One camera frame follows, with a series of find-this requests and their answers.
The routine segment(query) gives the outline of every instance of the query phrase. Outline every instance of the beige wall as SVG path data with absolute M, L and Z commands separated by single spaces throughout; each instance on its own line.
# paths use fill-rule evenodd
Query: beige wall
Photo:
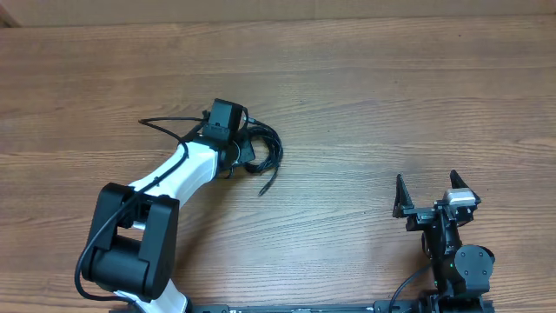
M 0 0 L 22 26 L 554 14 L 556 0 Z

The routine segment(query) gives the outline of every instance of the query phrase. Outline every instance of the wooden table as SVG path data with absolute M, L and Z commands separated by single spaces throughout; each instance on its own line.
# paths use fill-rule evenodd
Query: wooden table
M 195 303 L 389 298 L 427 262 L 392 218 L 396 174 L 426 206 L 457 169 L 483 198 L 461 238 L 497 257 L 486 298 L 556 305 L 556 18 L 531 16 L 0 30 L 0 310 L 117 306 L 72 282 L 98 192 L 173 153 L 138 118 L 215 97 L 285 157 L 267 195 L 270 173 L 239 174 L 182 209 L 174 280 Z

